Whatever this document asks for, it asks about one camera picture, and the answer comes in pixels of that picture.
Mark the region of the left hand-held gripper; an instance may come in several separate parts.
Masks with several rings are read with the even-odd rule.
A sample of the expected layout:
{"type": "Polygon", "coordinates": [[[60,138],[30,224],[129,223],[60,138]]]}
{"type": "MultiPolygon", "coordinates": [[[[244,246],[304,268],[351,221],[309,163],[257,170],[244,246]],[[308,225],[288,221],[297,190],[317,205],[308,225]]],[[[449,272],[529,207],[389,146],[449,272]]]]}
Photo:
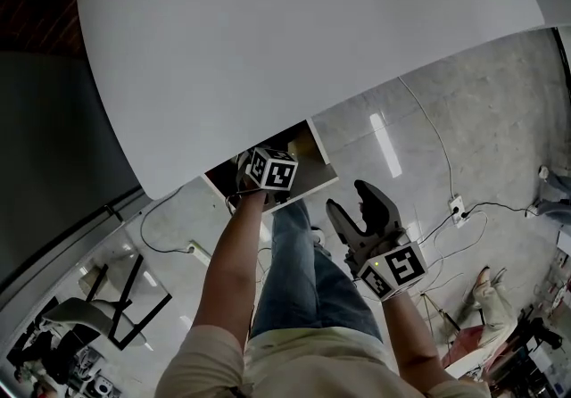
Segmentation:
{"type": "Polygon", "coordinates": [[[264,205],[272,207],[289,197],[298,161],[287,151],[260,145],[240,153],[236,168],[236,196],[264,192],[264,205]]]}

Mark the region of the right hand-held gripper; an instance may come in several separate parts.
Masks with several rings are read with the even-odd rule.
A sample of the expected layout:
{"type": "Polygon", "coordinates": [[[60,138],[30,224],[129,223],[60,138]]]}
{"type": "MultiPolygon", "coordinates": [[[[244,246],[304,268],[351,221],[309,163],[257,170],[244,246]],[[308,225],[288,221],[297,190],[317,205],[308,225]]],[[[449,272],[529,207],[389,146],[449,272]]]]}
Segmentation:
{"type": "Polygon", "coordinates": [[[365,180],[356,179],[354,187],[364,230],[333,199],[327,200],[326,213],[340,241],[349,248],[344,261],[352,276],[379,301],[386,301],[424,278],[426,261],[418,243],[402,229],[396,204],[365,180]]]}

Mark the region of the table drawer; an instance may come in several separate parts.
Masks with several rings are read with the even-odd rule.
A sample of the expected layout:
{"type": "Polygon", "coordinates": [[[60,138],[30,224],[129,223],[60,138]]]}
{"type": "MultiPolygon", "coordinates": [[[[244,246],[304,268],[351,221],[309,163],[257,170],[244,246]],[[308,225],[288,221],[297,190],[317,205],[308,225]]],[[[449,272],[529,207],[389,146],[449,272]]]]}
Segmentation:
{"type": "MultiPolygon", "coordinates": [[[[331,165],[327,151],[311,118],[282,130],[259,142],[256,147],[267,147],[289,152],[298,161],[298,168],[288,192],[270,195],[264,211],[271,213],[307,195],[318,192],[339,178],[331,165]]],[[[231,157],[202,174],[202,179],[231,208],[236,207],[237,158],[231,157]]]]}

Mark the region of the person's right forearm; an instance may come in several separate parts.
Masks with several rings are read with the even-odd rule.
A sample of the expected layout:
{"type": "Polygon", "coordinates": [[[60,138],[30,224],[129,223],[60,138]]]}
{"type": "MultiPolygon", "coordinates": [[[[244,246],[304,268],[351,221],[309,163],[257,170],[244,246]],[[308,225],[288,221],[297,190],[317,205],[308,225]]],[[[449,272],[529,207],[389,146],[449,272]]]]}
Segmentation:
{"type": "Polygon", "coordinates": [[[410,295],[397,294],[383,301],[382,307],[401,378],[423,394],[452,380],[410,295]]]}

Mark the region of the person's left forearm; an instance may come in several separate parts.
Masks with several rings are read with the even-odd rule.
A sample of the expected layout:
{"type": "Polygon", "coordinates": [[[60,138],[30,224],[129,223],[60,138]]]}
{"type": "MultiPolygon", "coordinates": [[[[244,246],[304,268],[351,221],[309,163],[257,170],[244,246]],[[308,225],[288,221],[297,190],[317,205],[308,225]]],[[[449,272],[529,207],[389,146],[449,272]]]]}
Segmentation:
{"type": "Polygon", "coordinates": [[[206,272],[193,325],[222,328],[244,346],[251,323],[261,217],[262,191],[244,196],[224,229],[206,272]]]}

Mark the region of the white desk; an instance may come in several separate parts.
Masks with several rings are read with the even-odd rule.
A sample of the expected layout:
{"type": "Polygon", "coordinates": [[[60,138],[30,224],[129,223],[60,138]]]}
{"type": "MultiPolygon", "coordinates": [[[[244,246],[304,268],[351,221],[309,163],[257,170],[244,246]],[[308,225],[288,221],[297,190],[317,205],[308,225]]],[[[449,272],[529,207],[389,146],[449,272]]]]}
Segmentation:
{"type": "Polygon", "coordinates": [[[159,199],[402,74],[544,23],[536,0],[78,0],[112,128],[159,199]]]}

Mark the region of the person's jeans leg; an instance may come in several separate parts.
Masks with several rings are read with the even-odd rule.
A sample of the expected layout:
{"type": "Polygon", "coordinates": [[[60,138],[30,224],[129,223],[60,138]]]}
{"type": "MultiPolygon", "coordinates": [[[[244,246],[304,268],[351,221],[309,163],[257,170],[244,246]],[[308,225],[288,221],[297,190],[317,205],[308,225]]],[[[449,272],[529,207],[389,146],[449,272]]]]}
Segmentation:
{"type": "Polygon", "coordinates": [[[381,338],[352,280],[318,244],[304,201],[274,214],[271,253],[251,338],[297,328],[349,328],[381,338]]]}

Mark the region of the white power strip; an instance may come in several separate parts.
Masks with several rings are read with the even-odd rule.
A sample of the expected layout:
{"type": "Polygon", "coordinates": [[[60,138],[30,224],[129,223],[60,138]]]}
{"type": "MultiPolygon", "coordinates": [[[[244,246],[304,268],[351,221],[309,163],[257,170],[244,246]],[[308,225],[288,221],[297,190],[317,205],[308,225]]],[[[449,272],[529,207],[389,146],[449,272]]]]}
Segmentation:
{"type": "Polygon", "coordinates": [[[461,228],[468,220],[468,214],[465,210],[463,199],[460,195],[455,195],[448,202],[451,212],[451,219],[457,228],[461,228]]]}

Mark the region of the small white power socket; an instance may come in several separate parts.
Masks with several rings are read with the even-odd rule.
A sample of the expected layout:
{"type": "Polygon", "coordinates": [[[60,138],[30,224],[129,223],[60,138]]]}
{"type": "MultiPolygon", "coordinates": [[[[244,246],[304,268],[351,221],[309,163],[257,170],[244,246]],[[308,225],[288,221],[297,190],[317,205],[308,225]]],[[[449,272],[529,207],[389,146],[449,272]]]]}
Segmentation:
{"type": "Polygon", "coordinates": [[[195,241],[190,241],[186,250],[193,255],[198,261],[202,262],[208,266],[211,262],[211,255],[205,251],[199,244],[195,241]]]}

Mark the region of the wooden tripod legs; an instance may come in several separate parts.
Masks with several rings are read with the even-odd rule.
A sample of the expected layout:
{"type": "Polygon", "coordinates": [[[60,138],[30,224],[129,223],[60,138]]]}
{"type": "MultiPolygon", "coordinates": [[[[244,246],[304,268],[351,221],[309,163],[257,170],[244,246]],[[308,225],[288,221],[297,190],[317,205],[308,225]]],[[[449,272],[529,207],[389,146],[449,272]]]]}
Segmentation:
{"type": "Polygon", "coordinates": [[[460,326],[456,320],[447,311],[441,308],[426,292],[421,292],[419,296],[425,306],[426,321],[429,323],[430,329],[432,329],[434,316],[438,315],[443,320],[443,323],[448,324],[454,332],[458,333],[460,331],[460,326]]]}

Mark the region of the person's light shirt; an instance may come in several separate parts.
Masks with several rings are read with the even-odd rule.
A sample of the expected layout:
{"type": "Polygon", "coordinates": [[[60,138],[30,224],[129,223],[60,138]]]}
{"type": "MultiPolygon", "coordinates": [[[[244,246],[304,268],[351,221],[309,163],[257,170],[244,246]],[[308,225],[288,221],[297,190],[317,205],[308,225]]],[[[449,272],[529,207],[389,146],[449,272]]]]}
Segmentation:
{"type": "Polygon", "coordinates": [[[421,393],[385,365],[383,344],[349,328],[265,332],[245,348],[223,328],[191,328],[155,398],[491,398],[448,379],[421,393]]]}

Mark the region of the red bag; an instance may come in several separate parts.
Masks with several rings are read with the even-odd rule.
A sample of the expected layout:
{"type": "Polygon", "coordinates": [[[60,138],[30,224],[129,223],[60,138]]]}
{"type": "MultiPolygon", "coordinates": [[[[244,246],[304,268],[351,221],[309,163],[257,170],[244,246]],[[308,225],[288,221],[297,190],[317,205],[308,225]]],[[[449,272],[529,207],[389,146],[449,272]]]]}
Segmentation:
{"type": "Polygon", "coordinates": [[[477,350],[483,332],[484,325],[462,328],[454,339],[451,348],[443,356],[443,366],[447,368],[452,363],[477,350]]]}

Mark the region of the white chair with black frame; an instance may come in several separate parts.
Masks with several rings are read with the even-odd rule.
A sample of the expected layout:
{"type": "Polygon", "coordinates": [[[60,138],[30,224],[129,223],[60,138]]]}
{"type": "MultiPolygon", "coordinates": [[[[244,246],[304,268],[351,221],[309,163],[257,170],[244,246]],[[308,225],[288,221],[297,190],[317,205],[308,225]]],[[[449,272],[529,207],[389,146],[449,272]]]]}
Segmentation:
{"type": "Polygon", "coordinates": [[[59,325],[82,326],[106,337],[119,350],[147,344],[144,330],[171,301],[172,295],[140,253],[105,263],[91,280],[85,298],[70,297],[44,314],[59,325]]]}

